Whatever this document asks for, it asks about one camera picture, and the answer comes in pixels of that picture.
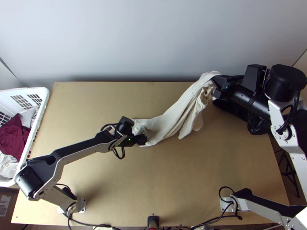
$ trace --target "black cable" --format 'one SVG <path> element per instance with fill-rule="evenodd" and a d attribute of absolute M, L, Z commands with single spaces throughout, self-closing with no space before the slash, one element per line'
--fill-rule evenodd
<path fill-rule="evenodd" d="M 229 203 L 228 206 L 223 210 L 222 214 L 221 214 L 219 217 L 215 217 L 215 218 L 212 218 L 212 219 L 210 219 L 210 220 L 207 220 L 207 221 L 205 221 L 205 222 L 203 222 L 203 223 L 200 223 L 200 224 L 198 224 L 198 225 L 196 225 L 196 226 L 190 228 L 190 230 L 197 229 L 197 228 L 199 228 L 199 227 L 201 227 L 201 226 L 204 226 L 204 225 L 210 225 L 210 224 L 216 223 L 216 222 L 219 221 L 220 219 L 226 218 L 226 217 L 237 217 L 239 220 L 242 220 L 242 219 L 243 219 L 241 216 L 239 216 L 239 215 L 237 214 L 237 212 L 239 211 L 239 209 L 238 209 L 238 202 L 235 200 L 234 197 L 232 197 L 233 200 L 234 200 L 234 202 L 235 202 L 235 204 L 236 204 L 236 211 L 234 212 L 234 215 L 227 215 L 227 216 L 224 216 L 226 210 L 227 210 L 231 205 L 234 205 L 234 202 L 233 202 L 233 201 L 226 201 L 226 200 L 224 200 L 224 199 L 222 198 L 222 196 L 221 196 L 221 191 L 222 191 L 223 189 L 230 189 L 230 190 L 234 193 L 234 190 L 233 190 L 232 188 L 228 187 L 228 186 L 223 186 L 223 187 L 221 187 L 221 188 L 219 189 L 219 191 L 218 191 L 218 196 L 219 196 L 219 198 L 220 198 L 222 201 L 224 201 L 225 203 Z"/>
<path fill-rule="evenodd" d="M 57 184 L 55 184 L 55 185 L 62 185 L 62 186 L 64 186 L 64 187 L 66 187 L 70 192 L 71 192 L 71 189 L 70 189 L 70 187 L 68 187 L 67 185 L 65 185 L 65 184 L 60 184 L 60 183 L 57 183 Z"/>
<path fill-rule="evenodd" d="M 219 217 L 215 217 L 215 218 L 214 218 L 214 219 L 217 219 L 216 221 L 213 221 L 213 222 L 205 221 L 205 222 L 203 222 L 203 223 L 200 223 L 200 224 L 198 224 L 198 225 L 193 226 L 193 228 L 190 228 L 190 230 L 197 229 L 197 228 L 199 228 L 199 227 L 201 227 L 201 226 L 204 226 L 204 225 L 209 225 L 209 224 L 216 223 L 217 221 L 219 221 L 220 219 L 222 219 L 224 213 L 226 212 L 226 210 L 227 210 L 231 205 L 233 205 L 232 202 L 231 202 L 230 204 L 228 204 L 228 206 L 224 209 L 224 211 L 222 212 L 222 214 L 221 214 Z"/>
<path fill-rule="evenodd" d="M 90 227 L 103 227 L 103 228 L 112 228 L 112 229 L 115 229 L 115 230 L 121 230 L 120 228 L 117 228 L 117 227 L 112 227 L 111 225 L 108 225 L 108 224 L 89 224 L 89 223 L 82 223 L 80 221 L 77 221 L 77 220 L 74 220 L 73 219 L 73 214 L 71 213 L 69 216 L 67 216 L 65 213 L 63 213 L 63 215 L 68 219 L 68 229 L 71 230 L 71 227 L 70 227 L 70 224 L 69 222 L 72 221 L 72 222 L 75 222 L 75 223 L 78 223 L 80 225 L 84 225 L 84 226 L 90 226 Z"/>
<path fill-rule="evenodd" d="M 27 228 L 28 224 L 26 224 L 25 226 L 22 227 L 21 230 L 25 230 Z"/>
<path fill-rule="evenodd" d="M 71 230 L 71 227 L 70 227 L 70 224 L 69 224 L 69 221 L 71 220 L 71 216 L 73 214 L 70 214 L 69 217 L 67 218 L 67 226 L 68 226 L 68 229 Z"/>
<path fill-rule="evenodd" d="M 125 148 L 124 147 L 122 147 L 122 156 L 119 156 L 118 155 L 118 152 L 117 152 L 117 150 L 114 148 L 113 149 L 113 153 L 114 153 L 114 155 L 118 158 L 118 159 L 123 159 L 124 157 L 125 157 Z"/>
<path fill-rule="evenodd" d="M 102 126 L 102 128 L 100 129 L 100 131 L 104 130 L 106 127 L 110 126 L 110 125 L 113 125 L 114 127 L 118 126 L 119 123 L 109 123 L 109 124 L 106 124 L 104 126 Z"/>
<path fill-rule="evenodd" d="M 287 120 L 284 122 L 284 124 L 279 129 L 276 130 L 276 132 L 279 135 L 282 135 L 282 133 L 288 128 L 288 126 L 292 122 L 294 113 L 297 110 L 297 107 L 299 105 L 299 99 L 300 99 L 300 91 L 296 91 L 295 96 L 294 96 L 294 105 L 291 105 L 291 110 L 288 114 Z"/>
<path fill-rule="evenodd" d="M 220 197 L 220 199 L 221 199 L 222 201 L 224 201 L 225 203 L 233 203 L 232 201 L 226 201 L 226 200 L 222 199 L 222 197 L 221 197 L 221 191 L 222 191 L 223 189 L 230 189 L 233 193 L 234 193 L 234 190 L 233 190 L 232 188 L 228 187 L 228 186 L 223 186 L 223 187 L 221 187 L 221 188 L 219 189 L 219 191 L 218 191 L 218 196 Z"/>

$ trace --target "floor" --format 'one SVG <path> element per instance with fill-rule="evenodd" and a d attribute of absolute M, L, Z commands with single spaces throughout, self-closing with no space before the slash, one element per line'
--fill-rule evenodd
<path fill-rule="evenodd" d="M 282 151 L 277 152 L 280 150 L 279 146 L 277 145 L 275 139 L 271 139 L 272 146 L 274 151 L 276 152 L 276 160 L 279 162 L 281 156 L 282 156 Z M 283 160 L 281 165 L 280 165 L 280 170 L 281 172 L 284 172 L 286 169 L 286 161 Z M 296 205 L 296 204 L 303 204 L 306 205 L 306 201 L 303 197 L 302 189 L 300 188 L 299 185 L 299 191 L 301 194 L 301 198 L 298 198 L 296 196 L 296 190 L 293 184 L 290 182 L 290 180 L 283 176 L 283 181 L 284 185 L 287 191 L 288 199 L 291 205 Z M 215 226 L 215 229 L 219 230 L 262 230 L 265 228 L 272 227 L 276 224 L 258 224 L 258 225 L 232 225 L 232 226 Z M 73 230 L 92 230 L 92 227 L 71 227 Z M 124 227 L 121 228 L 122 230 L 144 230 L 145 227 Z M 26 230 L 67 230 L 67 226 L 46 226 L 46 225 L 29 225 Z M 283 227 L 276 227 L 274 228 L 275 230 L 282 230 L 284 229 Z"/>

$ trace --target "laundry basket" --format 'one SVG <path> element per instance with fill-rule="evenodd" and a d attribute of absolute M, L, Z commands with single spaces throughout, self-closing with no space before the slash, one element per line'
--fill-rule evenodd
<path fill-rule="evenodd" d="M 0 127 L 13 118 L 18 112 L 30 109 L 32 107 L 39 107 L 25 148 L 23 149 L 16 173 L 30 156 L 30 150 L 43 118 L 48 99 L 49 90 L 45 87 L 0 90 Z M 7 180 L 5 180 L 3 177 L 2 179 L 0 178 L 0 187 L 10 187 L 14 184 L 14 178 Z"/>

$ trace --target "wooden table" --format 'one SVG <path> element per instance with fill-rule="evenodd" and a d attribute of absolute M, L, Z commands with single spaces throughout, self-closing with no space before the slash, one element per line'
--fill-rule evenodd
<path fill-rule="evenodd" d="M 57 82 L 47 106 L 31 158 L 92 138 L 106 123 L 122 116 L 152 118 L 169 108 L 191 83 Z M 267 135 L 253 136 L 247 124 L 214 107 L 203 111 L 204 126 L 182 140 L 178 135 L 155 146 L 126 148 L 126 157 L 95 153 L 65 166 L 60 183 L 87 198 L 86 212 L 74 218 L 113 226 L 145 226 L 160 216 L 162 226 L 191 226 L 221 215 L 218 190 L 248 187 L 253 193 L 289 205 Z M 28 201 L 19 193 L 13 223 L 66 225 L 57 207 Z M 243 220 L 270 221 L 253 213 Z"/>

